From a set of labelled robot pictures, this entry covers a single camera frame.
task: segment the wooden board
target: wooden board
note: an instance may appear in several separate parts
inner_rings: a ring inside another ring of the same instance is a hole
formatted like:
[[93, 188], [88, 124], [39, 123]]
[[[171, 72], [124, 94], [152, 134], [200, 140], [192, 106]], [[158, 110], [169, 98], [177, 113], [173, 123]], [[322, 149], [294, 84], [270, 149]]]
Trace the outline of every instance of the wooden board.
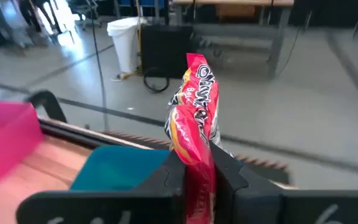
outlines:
[[[193, 0], [173, 0], [174, 4], [192, 4]], [[196, 0], [196, 4], [242, 4], [245, 6], [271, 6], [272, 0]], [[290, 7], [293, 0], [273, 0], [273, 6]]]
[[0, 179], [0, 224], [16, 223], [16, 208], [28, 196], [68, 189], [90, 153], [46, 136], [33, 154]]

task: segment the workbench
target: workbench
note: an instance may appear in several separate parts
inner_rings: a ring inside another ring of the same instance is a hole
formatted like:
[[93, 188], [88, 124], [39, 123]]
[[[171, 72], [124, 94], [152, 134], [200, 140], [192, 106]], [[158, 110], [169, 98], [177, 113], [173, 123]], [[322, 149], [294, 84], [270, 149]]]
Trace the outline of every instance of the workbench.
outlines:
[[[270, 47], [270, 57], [268, 58], [268, 73], [270, 77], [276, 76], [278, 59], [283, 46], [284, 30], [288, 25], [293, 0], [196, 0], [196, 5], [202, 4], [233, 4], [244, 6], [259, 7], [279, 7], [282, 9], [278, 27], [252, 24], [199, 24], [194, 23], [194, 32], [198, 35], [220, 36], [220, 37], [240, 37], [258, 38], [272, 40]], [[182, 7], [193, 4], [193, 0], [173, 0], [176, 5], [177, 24], [183, 25]]]

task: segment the gray floor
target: gray floor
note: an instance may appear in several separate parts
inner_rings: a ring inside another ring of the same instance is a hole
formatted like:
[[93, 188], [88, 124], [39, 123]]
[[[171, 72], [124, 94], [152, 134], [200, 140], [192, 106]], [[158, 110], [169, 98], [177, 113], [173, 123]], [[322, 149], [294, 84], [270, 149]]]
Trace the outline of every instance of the gray floor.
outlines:
[[[279, 70], [295, 34], [295, 29], [287, 30]], [[96, 36], [100, 50], [112, 45], [105, 27]], [[75, 43], [68, 34], [60, 38], [62, 46], [29, 48], [26, 57], [0, 49], [0, 100], [17, 101], [28, 90], [48, 89], [81, 103], [82, 107], [62, 104], [69, 123], [103, 130], [102, 113], [91, 110], [102, 107], [91, 31], [78, 31]], [[288, 163], [294, 183], [302, 189], [358, 189], [358, 85], [354, 78], [358, 78], [358, 38], [352, 40], [349, 30], [336, 30], [333, 38], [344, 55], [330, 46], [328, 31], [301, 33], [288, 65], [274, 80], [266, 78], [266, 55], [228, 50], [218, 60], [206, 52], [219, 80], [221, 132], [245, 143], [226, 138], [227, 150]], [[165, 119], [167, 102], [180, 81], [172, 80], [165, 92], [151, 94], [142, 77], [111, 81], [120, 71], [114, 47], [100, 57], [109, 109]], [[343, 57], [357, 74], [344, 66]], [[108, 119], [112, 130], [167, 139], [161, 127], [113, 115]]]

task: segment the snack bag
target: snack bag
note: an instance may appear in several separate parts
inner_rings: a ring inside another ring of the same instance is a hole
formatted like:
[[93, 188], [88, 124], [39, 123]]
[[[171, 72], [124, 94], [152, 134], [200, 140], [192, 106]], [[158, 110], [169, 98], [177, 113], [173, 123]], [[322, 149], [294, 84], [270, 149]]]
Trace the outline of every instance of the snack bag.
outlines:
[[165, 132], [186, 164], [186, 223], [214, 220], [215, 169], [208, 140], [219, 143], [218, 83], [205, 58], [187, 54], [189, 69], [169, 102]]

